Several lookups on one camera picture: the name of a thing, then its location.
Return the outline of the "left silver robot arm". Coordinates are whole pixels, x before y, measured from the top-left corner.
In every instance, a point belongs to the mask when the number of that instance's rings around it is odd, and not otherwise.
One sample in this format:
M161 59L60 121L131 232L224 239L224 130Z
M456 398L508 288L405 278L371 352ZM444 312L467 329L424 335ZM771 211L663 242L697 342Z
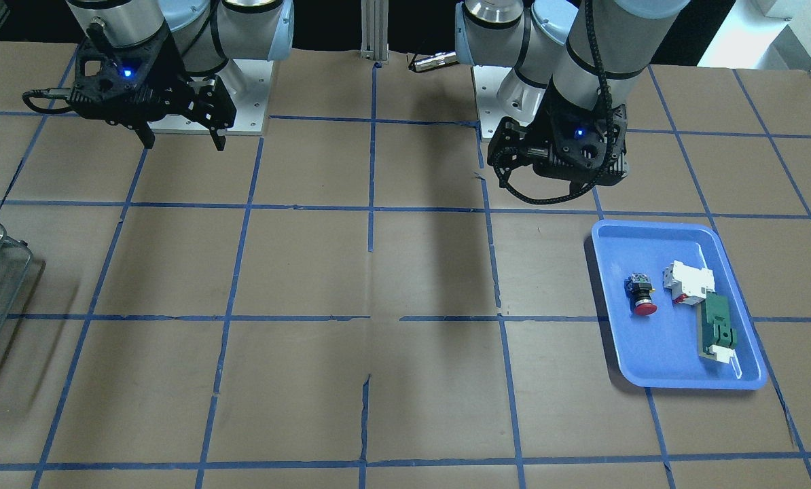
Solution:
M501 183L529 167L571 186L617 185L626 162L626 99L685 1L462 1L461 64L511 69L488 161Z

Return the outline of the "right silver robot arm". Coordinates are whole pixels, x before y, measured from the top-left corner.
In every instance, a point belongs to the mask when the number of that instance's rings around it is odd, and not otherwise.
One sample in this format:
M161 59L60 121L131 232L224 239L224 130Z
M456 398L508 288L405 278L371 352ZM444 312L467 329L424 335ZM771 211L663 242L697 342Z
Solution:
M293 46L291 1L70 1L85 32L73 85L58 93L86 120L158 134L265 127L273 65Z

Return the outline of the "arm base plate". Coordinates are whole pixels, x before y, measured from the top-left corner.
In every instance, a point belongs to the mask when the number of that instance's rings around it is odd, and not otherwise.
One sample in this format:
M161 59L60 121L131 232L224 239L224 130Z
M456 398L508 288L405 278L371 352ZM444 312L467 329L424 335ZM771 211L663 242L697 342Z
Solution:
M269 60L236 59L218 73L236 108L234 127L228 128L226 136L262 135L275 66ZM182 115L167 115L163 120L151 122L150 128L157 135L208 135L203 125Z
M493 138L503 117L524 126L532 123L546 90L531 86L514 68L503 66L474 66L473 83L483 142Z

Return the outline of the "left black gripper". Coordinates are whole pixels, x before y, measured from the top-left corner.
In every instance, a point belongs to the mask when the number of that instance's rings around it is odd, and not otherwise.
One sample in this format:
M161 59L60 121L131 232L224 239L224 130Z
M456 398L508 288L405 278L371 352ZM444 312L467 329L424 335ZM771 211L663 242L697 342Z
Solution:
M556 115L539 111L533 123L526 126L506 115L490 140L488 163L501 171L504 180L513 169L529 166L546 179L585 185L597 177L597 185L617 185L629 173L625 105L614 108L613 123L613 151L609 167L602 174L598 170L607 149L605 117L579 107Z

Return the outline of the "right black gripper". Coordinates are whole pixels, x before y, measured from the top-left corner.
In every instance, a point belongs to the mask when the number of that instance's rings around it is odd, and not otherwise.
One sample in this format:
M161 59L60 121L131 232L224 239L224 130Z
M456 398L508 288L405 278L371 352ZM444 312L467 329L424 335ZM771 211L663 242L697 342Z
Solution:
M169 71L137 72L137 111L133 131L145 149L153 149L156 137L149 124L166 115L182 117L204 126L216 151L226 146L226 129L234 126L236 106L218 75L192 81Z

